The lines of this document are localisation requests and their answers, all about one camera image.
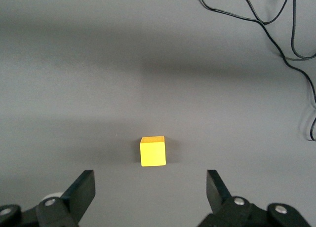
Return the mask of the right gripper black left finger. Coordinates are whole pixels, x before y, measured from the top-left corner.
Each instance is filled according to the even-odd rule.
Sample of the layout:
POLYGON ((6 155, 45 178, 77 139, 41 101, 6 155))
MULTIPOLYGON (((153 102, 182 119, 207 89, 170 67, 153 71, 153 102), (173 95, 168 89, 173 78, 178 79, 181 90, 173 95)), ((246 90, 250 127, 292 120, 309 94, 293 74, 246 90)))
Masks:
POLYGON ((77 227, 94 197, 94 171, 85 170, 60 197, 46 198, 36 207, 39 226, 77 227))

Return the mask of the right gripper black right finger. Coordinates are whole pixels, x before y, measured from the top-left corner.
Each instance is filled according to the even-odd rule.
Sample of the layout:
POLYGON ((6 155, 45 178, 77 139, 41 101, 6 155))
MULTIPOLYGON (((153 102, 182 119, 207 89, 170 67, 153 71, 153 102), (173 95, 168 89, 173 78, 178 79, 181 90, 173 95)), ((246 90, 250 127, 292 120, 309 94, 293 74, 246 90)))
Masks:
POLYGON ((246 199, 232 196, 216 170, 207 170, 206 196, 212 213, 199 227, 253 227, 252 206, 246 199))

